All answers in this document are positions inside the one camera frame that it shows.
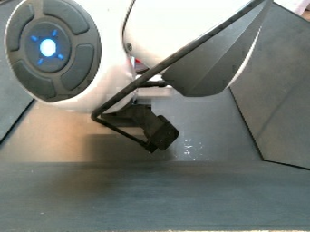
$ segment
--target metal surface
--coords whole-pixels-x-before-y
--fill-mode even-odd
[[[267,160],[310,168],[310,23],[275,5],[232,89]]]
[[[0,141],[33,101],[14,77],[6,58],[5,33],[7,20],[19,2],[17,0],[0,3]]]

